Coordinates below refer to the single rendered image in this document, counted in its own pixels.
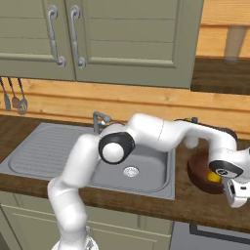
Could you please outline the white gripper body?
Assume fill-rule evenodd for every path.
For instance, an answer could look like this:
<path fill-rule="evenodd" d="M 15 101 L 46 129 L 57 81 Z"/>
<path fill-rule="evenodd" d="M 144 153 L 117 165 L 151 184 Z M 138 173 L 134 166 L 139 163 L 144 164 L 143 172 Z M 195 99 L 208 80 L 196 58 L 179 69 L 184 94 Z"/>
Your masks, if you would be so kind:
<path fill-rule="evenodd" d="M 224 180 L 224 190 L 231 208 L 242 207 L 250 198 L 250 182 L 243 184 L 233 179 Z"/>

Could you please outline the yellow lemon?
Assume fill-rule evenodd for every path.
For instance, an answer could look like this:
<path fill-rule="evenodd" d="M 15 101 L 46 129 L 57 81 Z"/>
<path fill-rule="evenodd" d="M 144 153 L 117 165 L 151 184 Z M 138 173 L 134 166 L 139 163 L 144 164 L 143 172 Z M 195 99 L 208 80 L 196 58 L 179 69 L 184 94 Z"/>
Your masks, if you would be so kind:
<path fill-rule="evenodd" d="M 214 172 L 209 172 L 208 175 L 207 175 L 207 179 L 210 181 L 210 182 L 213 182 L 213 183 L 219 183 L 221 180 L 222 180 L 222 177 L 217 175 L 216 173 Z"/>

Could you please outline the brown wooden bowl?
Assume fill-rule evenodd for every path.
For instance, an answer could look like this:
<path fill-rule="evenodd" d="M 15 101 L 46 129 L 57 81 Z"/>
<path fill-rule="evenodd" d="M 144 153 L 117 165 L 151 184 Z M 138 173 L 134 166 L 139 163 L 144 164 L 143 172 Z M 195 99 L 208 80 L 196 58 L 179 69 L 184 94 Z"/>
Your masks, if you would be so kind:
<path fill-rule="evenodd" d="M 197 149 L 187 161 L 187 174 L 190 181 L 200 190 L 211 194 L 222 194 L 224 186 L 220 176 L 213 179 L 208 167 L 208 151 Z"/>

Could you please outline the grey sink tap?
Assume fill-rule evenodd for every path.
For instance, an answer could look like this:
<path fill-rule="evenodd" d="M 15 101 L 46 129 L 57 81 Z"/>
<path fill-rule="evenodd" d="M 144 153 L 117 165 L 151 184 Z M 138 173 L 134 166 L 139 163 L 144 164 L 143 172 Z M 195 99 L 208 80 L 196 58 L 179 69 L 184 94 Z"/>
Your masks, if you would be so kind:
<path fill-rule="evenodd" d="M 98 134 L 100 132 L 100 127 L 104 126 L 111 122 L 111 117 L 105 115 L 99 111 L 93 112 L 93 125 L 94 125 L 94 132 Z"/>

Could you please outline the grey steel sink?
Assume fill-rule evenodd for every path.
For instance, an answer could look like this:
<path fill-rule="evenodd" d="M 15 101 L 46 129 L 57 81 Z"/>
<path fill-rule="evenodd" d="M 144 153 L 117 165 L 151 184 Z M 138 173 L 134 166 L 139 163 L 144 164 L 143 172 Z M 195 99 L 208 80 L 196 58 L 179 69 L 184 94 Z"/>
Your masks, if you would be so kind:
<path fill-rule="evenodd" d="M 0 163 L 0 173 L 50 181 L 63 172 L 78 137 L 93 132 L 91 127 L 41 123 Z M 175 156 L 174 150 L 137 145 L 119 165 L 100 162 L 89 186 L 173 200 Z"/>

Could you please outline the olive base cupboard door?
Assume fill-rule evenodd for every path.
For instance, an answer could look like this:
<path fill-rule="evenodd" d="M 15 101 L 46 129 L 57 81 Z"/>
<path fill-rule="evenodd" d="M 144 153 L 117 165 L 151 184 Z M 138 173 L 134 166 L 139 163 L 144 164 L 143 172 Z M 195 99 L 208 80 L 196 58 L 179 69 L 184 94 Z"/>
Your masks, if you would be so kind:
<path fill-rule="evenodd" d="M 0 191 L 0 210 L 21 250 L 51 250 L 60 239 L 56 217 L 46 198 Z M 169 220 L 88 206 L 90 235 L 100 250 L 169 250 Z"/>

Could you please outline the grey appliance under worktop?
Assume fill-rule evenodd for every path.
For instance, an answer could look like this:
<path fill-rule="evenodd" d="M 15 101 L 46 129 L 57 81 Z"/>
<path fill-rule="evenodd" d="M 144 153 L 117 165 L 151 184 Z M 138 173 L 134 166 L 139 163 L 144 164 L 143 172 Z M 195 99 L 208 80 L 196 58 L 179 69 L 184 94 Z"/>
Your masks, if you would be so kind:
<path fill-rule="evenodd" d="M 250 250 L 250 233 L 175 222 L 170 250 Z"/>

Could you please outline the dark wooden shelf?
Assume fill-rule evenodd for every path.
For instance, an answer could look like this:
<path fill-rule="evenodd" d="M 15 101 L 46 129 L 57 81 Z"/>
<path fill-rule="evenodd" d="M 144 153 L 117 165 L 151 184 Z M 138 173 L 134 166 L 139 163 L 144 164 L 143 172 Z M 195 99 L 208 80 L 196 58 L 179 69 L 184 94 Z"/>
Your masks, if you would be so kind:
<path fill-rule="evenodd" d="M 190 89 L 193 92 L 250 96 L 250 60 L 197 58 Z"/>

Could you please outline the beige tapered vase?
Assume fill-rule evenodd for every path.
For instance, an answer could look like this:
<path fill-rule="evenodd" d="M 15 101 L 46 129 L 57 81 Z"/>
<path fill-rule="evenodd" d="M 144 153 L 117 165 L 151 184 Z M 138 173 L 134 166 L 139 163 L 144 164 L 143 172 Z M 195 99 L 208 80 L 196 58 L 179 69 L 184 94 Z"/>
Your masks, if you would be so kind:
<path fill-rule="evenodd" d="M 245 25 L 230 25 L 227 34 L 224 60 L 226 63 L 237 63 L 247 33 Z"/>

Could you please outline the grey hanging slotted spatula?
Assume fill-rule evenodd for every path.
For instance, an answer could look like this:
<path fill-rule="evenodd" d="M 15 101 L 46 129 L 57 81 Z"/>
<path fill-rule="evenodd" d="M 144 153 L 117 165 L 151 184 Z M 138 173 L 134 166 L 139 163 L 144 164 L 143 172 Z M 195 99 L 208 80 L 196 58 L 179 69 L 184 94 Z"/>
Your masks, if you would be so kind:
<path fill-rule="evenodd" d="M 19 86 L 20 86 L 21 94 L 22 94 L 22 99 L 20 100 L 20 104 L 18 107 L 18 114 L 19 115 L 26 115 L 26 113 L 27 113 L 27 99 L 25 98 L 25 95 L 23 92 L 21 80 L 18 79 L 18 82 L 19 82 Z"/>

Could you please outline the grey hanging kitchen tool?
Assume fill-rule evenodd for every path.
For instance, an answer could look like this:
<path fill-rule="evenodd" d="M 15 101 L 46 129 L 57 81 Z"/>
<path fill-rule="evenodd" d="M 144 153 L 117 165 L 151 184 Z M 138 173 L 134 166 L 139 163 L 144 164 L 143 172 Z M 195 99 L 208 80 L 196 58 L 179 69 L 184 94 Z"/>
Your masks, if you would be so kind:
<path fill-rule="evenodd" d="M 5 108 L 6 108 L 6 110 L 11 111 L 10 99 L 9 99 L 9 97 L 8 97 L 8 95 L 7 95 L 6 90 L 5 90 L 5 87 L 4 87 L 4 83 L 3 83 L 2 77 L 0 77 L 0 85 L 2 86 L 2 89 L 3 89 L 3 92 L 4 92 L 4 103 L 5 103 Z"/>

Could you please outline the olive wall cupboard door wide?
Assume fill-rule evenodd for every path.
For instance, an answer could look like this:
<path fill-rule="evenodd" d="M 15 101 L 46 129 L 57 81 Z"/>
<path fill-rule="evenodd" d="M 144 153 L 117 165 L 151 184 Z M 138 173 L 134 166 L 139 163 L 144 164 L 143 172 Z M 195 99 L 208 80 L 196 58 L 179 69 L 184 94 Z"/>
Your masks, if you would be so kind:
<path fill-rule="evenodd" d="M 75 28 L 82 82 L 184 88 L 190 86 L 204 0 L 65 0 L 77 5 Z"/>

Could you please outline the olive wall cupboard door narrow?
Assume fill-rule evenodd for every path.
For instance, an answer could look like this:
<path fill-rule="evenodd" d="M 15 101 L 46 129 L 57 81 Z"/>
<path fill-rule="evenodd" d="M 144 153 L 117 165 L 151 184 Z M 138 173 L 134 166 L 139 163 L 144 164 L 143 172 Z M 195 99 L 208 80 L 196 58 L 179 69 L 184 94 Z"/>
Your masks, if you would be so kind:
<path fill-rule="evenodd" d="M 53 55 L 49 32 L 49 6 L 53 20 L 59 67 Z M 0 0 L 0 76 L 68 80 L 75 79 L 64 0 Z"/>

